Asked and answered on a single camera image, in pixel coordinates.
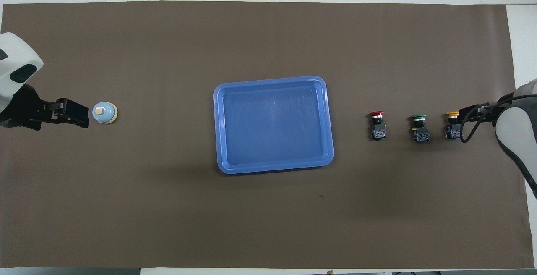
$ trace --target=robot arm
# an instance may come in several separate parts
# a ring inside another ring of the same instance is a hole
[[[505,95],[497,103],[466,107],[459,111],[461,131],[467,121],[477,121],[466,143],[481,122],[492,122],[496,139],[515,162],[537,198],[537,79]]]
[[[0,126],[41,129],[41,123],[88,127],[88,108],[66,98],[40,99],[26,81],[43,66],[37,53],[15,34],[0,34]]]

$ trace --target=blue tray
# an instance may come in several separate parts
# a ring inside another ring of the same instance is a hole
[[[318,76],[220,84],[213,101],[224,173],[319,167],[334,157],[326,83]]]

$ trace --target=brown tabletop covering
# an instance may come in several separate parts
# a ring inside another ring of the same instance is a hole
[[[44,60],[42,99],[119,117],[0,129],[2,267],[533,267],[524,181],[491,125],[444,136],[443,113],[514,90],[503,5],[5,5],[8,31]],[[333,162],[221,173],[214,88],[310,75]]]

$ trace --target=cable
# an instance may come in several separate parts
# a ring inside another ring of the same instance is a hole
[[[527,95],[519,95],[518,97],[510,97],[508,99],[505,99],[503,101],[499,101],[498,103],[496,103],[496,105],[491,108],[491,109],[488,109],[480,118],[479,120],[477,121],[477,123],[475,124],[475,126],[472,128],[472,131],[470,131],[470,134],[468,135],[468,137],[466,139],[464,139],[464,135],[462,134],[462,129],[464,128],[464,123],[468,120],[468,118],[470,117],[470,114],[472,114],[473,112],[475,112],[478,108],[481,108],[483,106],[487,106],[489,103],[483,103],[483,104],[480,104],[480,105],[475,105],[474,108],[472,108],[472,110],[470,112],[468,112],[466,114],[466,116],[464,117],[464,119],[462,120],[462,123],[461,123],[461,142],[462,143],[468,143],[468,141],[470,141],[470,139],[472,138],[472,136],[474,135],[475,131],[477,130],[477,128],[479,127],[479,125],[485,120],[485,118],[487,117],[487,115],[489,113],[491,113],[493,110],[495,110],[496,108],[498,108],[500,105],[503,105],[507,102],[511,102],[511,101],[514,101],[514,100],[518,100],[518,99],[525,99],[526,97],[537,97],[537,95],[535,94],[527,94]]]

